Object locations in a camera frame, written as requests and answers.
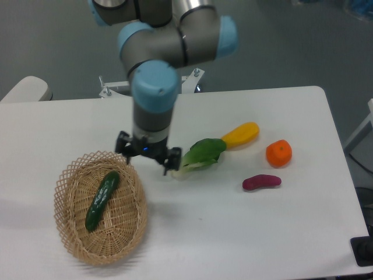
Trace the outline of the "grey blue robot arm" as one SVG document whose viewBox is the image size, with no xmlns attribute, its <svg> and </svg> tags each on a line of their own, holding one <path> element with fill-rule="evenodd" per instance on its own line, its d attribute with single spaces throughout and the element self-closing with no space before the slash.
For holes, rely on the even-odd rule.
<svg viewBox="0 0 373 280">
<path fill-rule="evenodd" d="M 116 153 L 144 156 L 165 171 L 178 170 L 182 150 L 168 148 L 174 104 L 181 93 L 177 69 L 234 53 L 238 30 L 212 1 L 89 1 L 101 26 L 123 24 L 119 58 L 133 97 L 132 133 L 120 132 Z"/>
</svg>

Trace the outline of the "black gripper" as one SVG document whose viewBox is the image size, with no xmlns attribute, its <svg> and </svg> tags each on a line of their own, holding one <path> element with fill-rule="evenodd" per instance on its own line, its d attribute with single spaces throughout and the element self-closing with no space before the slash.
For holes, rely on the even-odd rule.
<svg viewBox="0 0 373 280">
<path fill-rule="evenodd" d="M 167 148 L 169 128 L 160 131 L 147 131 L 142 128 L 133 128 L 133 138 L 125 131 L 120 131 L 115 144 L 115 153 L 121 154 L 127 164 L 132 157 L 144 156 L 163 164 L 166 176 L 168 171 L 179 171 L 182 149 L 179 147 Z"/>
</svg>

